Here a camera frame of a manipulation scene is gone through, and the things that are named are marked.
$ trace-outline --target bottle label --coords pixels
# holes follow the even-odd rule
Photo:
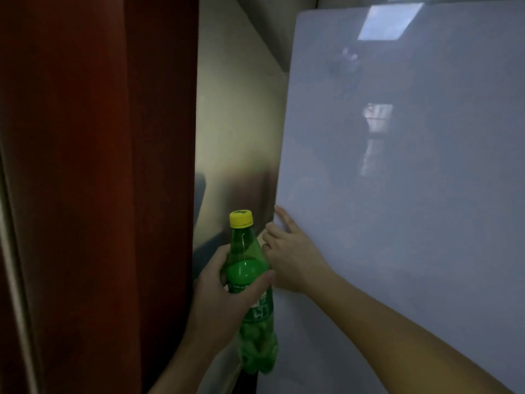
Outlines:
[[[240,293],[246,289],[249,285],[234,285],[228,284],[228,290],[230,293]],[[258,322],[264,321],[273,313],[273,296],[272,296],[272,287],[270,286],[268,290],[263,293],[259,300],[252,305],[250,310],[244,316],[243,322],[246,324],[256,324]]]

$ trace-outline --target forearm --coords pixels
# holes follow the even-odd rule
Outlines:
[[[305,293],[361,351],[390,394],[506,393],[499,381],[329,268]]]
[[[184,337],[172,360],[148,394],[192,394],[213,361],[209,346]]]

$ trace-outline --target yellow bottle cap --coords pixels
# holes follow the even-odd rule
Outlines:
[[[253,215],[249,210],[237,210],[230,213],[230,225],[232,228],[248,228],[253,225]]]

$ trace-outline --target whiteboard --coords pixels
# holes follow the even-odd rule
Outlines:
[[[525,1],[302,13],[276,203],[333,269],[525,392]],[[384,393],[275,291],[259,394]]]

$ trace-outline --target bottle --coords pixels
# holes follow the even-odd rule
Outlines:
[[[253,231],[252,212],[238,210],[231,213],[230,225],[233,233],[226,269],[228,290],[239,293],[269,270],[269,264]],[[279,346],[273,331],[271,286],[246,313],[240,326],[238,351],[247,373],[272,371]]]

